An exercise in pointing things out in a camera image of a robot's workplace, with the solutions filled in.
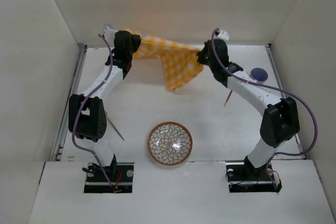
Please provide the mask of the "yellow white checkered cloth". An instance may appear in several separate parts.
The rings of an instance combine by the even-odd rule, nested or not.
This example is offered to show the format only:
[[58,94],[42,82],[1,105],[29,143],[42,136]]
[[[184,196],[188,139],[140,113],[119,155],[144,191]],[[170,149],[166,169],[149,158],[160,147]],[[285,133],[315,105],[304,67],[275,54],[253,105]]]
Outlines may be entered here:
[[133,56],[136,59],[158,57],[161,60],[166,88],[175,91],[203,71],[203,65],[197,62],[199,52],[200,49],[191,45],[147,35],[141,37],[140,46]]

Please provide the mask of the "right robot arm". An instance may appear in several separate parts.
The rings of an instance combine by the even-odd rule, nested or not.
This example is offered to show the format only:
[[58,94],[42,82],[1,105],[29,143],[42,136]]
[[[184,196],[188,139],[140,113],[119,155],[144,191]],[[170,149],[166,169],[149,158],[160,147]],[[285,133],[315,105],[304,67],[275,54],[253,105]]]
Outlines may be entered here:
[[209,66],[213,77],[226,88],[237,93],[262,116],[260,140],[244,159],[248,175],[266,169],[283,142],[290,140],[300,129],[297,104],[265,90],[241,66],[229,61],[226,43],[221,39],[208,40],[197,53],[197,61]]

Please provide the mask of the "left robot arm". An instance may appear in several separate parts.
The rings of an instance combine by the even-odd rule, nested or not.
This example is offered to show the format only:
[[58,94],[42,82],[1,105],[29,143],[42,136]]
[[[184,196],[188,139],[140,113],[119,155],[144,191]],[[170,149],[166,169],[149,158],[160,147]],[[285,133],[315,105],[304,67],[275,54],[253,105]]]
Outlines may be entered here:
[[107,60],[98,78],[82,93],[69,98],[68,129],[73,145],[90,153],[103,173],[106,169],[93,147],[77,144],[77,139],[87,139],[98,144],[106,133],[108,123],[104,102],[112,90],[125,79],[132,67],[133,55],[141,44],[141,36],[126,30],[98,35],[108,49]]

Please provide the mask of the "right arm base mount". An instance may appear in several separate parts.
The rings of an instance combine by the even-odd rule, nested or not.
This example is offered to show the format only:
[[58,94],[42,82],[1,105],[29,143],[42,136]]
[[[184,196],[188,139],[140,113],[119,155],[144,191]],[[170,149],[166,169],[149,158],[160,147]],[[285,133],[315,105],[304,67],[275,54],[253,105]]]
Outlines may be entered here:
[[230,193],[279,193],[282,189],[279,173],[271,165],[251,173],[244,162],[227,162],[225,178]]

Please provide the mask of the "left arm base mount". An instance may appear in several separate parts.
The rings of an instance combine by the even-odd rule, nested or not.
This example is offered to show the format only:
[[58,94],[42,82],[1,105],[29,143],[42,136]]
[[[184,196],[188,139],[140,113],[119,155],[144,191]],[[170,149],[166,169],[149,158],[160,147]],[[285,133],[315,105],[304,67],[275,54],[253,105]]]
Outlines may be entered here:
[[109,167],[105,171],[111,183],[109,183],[101,167],[89,163],[82,170],[86,173],[84,193],[86,194],[130,194],[133,187],[134,163],[117,163],[114,171],[109,173]]

